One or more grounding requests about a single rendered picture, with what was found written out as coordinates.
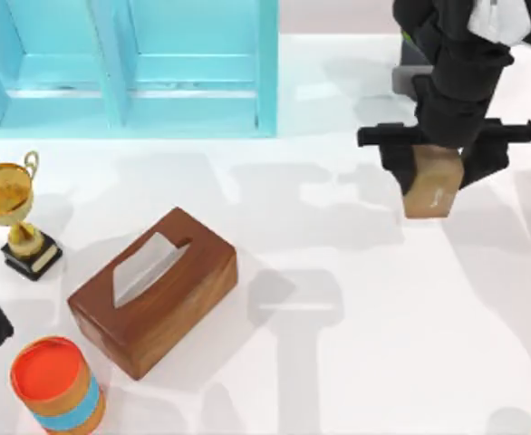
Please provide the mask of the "white tissue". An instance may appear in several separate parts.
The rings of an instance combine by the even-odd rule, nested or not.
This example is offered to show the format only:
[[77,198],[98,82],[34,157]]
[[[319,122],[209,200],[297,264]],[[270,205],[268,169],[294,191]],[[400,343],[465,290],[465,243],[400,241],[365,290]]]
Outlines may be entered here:
[[144,294],[183,257],[189,242],[172,244],[157,232],[113,270],[113,306],[120,308]]

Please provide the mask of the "brown wooden tissue box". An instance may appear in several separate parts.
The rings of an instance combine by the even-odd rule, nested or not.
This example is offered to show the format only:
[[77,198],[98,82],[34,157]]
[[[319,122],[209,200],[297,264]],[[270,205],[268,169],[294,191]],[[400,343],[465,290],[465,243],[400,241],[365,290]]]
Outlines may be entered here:
[[[113,270],[160,233],[184,256],[143,295],[113,305]],[[173,208],[68,299],[82,333],[132,379],[156,365],[237,284],[237,252],[182,208]]]

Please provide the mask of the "tan wooden block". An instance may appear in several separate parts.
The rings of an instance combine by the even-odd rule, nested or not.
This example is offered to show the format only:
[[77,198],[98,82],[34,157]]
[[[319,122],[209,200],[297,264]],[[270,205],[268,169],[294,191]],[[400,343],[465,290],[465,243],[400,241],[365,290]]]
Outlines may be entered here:
[[436,145],[413,148],[416,177],[403,197],[404,214],[410,219],[446,218],[464,176],[458,150]]

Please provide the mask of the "light blue rack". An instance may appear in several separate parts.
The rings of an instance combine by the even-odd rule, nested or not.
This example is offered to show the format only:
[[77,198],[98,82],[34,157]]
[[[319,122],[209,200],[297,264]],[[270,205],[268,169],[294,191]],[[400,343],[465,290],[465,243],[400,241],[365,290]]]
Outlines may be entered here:
[[0,138],[277,130],[279,0],[0,0]]

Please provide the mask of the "orange and blue round can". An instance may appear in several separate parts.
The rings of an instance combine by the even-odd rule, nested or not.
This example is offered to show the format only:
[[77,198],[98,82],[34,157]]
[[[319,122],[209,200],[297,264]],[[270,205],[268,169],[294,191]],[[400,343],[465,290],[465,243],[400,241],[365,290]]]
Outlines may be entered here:
[[14,393],[48,435],[92,435],[106,400],[81,350],[61,336],[28,344],[11,366]]

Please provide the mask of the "gold trophy on black base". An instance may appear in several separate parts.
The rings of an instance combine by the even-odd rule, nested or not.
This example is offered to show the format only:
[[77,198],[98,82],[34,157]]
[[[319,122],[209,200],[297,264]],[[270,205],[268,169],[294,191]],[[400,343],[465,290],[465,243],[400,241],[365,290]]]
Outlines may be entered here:
[[26,219],[34,204],[39,154],[27,152],[23,164],[0,163],[0,227],[8,227],[1,251],[5,263],[31,281],[39,280],[62,256],[57,242]]

